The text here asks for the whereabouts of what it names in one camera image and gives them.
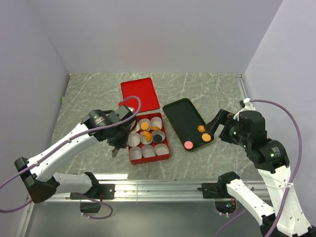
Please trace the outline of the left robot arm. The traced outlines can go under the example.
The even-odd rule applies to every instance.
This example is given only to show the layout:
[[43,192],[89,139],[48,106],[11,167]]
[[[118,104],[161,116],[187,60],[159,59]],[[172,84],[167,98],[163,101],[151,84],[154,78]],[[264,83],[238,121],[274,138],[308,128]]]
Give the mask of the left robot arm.
[[117,110],[93,110],[60,141],[32,158],[18,158],[14,165],[34,203],[48,200],[55,194],[78,193],[87,198],[102,191],[92,172],[63,174],[57,170],[84,149],[98,142],[119,149],[127,147],[127,139],[136,124],[134,109],[121,106]]

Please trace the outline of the red tin lid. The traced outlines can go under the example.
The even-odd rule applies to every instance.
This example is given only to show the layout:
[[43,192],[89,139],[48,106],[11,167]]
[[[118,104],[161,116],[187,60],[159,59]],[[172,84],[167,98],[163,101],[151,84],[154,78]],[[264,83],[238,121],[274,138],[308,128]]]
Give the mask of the red tin lid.
[[137,96],[140,99],[140,113],[149,112],[160,108],[158,96],[151,78],[122,82],[120,86],[123,99],[126,99],[130,96]]

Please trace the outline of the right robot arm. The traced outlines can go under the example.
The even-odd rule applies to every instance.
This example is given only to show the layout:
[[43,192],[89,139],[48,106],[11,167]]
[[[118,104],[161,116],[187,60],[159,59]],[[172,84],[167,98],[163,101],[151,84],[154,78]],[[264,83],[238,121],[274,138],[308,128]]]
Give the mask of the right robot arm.
[[264,237],[314,237],[316,228],[307,220],[290,180],[290,162],[285,147],[267,137],[266,122],[258,111],[235,115],[220,109],[206,125],[214,133],[219,125],[222,141],[241,146],[266,185],[272,205],[256,196],[234,172],[219,176],[216,192],[234,197],[252,214]]

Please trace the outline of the round orange cookie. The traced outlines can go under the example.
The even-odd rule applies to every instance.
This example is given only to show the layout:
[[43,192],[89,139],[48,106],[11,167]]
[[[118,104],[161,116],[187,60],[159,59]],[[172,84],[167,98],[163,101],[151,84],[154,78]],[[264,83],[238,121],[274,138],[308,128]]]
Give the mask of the round orange cookie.
[[210,142],[212,139],[211,135],[209,135],[208,133],[203,133],[201,138],[204,142]]

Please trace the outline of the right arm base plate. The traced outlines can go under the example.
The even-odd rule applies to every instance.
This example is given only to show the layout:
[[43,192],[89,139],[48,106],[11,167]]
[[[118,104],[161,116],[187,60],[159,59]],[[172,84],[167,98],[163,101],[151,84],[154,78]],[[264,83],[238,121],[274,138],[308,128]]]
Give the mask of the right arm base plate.
[[202,183],[201,187],[198,187],[197,190],[202,192],[203,199],[232,197],[227,193],[227,190],[218,183]]

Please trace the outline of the round waffle cookie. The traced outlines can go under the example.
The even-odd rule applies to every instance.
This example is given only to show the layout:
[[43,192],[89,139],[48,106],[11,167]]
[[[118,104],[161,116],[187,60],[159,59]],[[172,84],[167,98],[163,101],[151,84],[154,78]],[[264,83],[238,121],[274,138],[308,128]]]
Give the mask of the round waffle cookie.
[[140,124],[140,128],[143,130],[143,131],[146,131],[146,130],[149,130],[150,129],[150,125],[149,123],[147,122],[143,122]]

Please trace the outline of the metal tongs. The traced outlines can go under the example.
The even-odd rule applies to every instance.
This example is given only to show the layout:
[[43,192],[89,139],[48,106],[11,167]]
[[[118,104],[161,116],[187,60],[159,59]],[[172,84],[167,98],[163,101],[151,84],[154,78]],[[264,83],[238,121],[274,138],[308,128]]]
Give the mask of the metal tongs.
[[112,157],[115,158],[119,153],[119,148],[118,147],[114,147],[112,150]]

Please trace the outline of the fish shaped cookie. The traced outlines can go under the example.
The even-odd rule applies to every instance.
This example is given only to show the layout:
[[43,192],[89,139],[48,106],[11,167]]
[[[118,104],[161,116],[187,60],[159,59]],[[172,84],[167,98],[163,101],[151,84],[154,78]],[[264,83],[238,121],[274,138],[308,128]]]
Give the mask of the fish shaped cookie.
[[145,140],[148,142],[150,142],[152,140],[152,135],[148,131],[143,131],[143,136],[144,136]]

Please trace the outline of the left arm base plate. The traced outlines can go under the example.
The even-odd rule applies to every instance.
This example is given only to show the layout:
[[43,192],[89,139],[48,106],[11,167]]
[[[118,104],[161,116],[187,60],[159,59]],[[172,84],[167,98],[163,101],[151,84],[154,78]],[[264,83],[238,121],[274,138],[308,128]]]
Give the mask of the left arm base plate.
[[[99,191],[97,191],[94,195],[87,195],[87,197],[99,200],[112,200],[115,197],[115,184],[101,184]],[[70,194],[70,199],[79,200],[82,198],[83,197],[78,193]]]

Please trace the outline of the black round cookie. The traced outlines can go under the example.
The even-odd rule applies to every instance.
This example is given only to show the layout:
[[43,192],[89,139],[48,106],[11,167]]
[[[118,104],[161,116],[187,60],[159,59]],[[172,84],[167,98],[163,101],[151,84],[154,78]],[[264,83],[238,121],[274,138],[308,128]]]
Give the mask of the black round cookie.
[[153,141],[154,141],[155,143],[160,143],[160,142],[163,141],[163,137],[162,137],[160,134],[155,134],[155,135],[153,136]]

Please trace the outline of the swirl star cookie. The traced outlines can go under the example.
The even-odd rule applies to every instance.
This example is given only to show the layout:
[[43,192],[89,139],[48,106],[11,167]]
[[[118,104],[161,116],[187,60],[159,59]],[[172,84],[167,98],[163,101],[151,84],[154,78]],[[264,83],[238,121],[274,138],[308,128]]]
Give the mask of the swirl star cookie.
[[201,132],[201,133],[204,133],[204,132],[206,131],[206,130],[205,130],[205,127],[204,127],[203,125],[199,125],[197,129],[198,129],[198,131]]

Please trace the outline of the pink round cookie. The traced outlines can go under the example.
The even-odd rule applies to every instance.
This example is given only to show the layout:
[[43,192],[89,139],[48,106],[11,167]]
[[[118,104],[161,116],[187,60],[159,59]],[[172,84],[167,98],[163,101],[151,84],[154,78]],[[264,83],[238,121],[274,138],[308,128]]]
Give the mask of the pink round cookie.
[[184,143],[184,147],[185,147],[185,149],[187,149],[187,150],[191,150],[192,148],[193,148],[193,142],[192,141],[186,141],[185,143]]

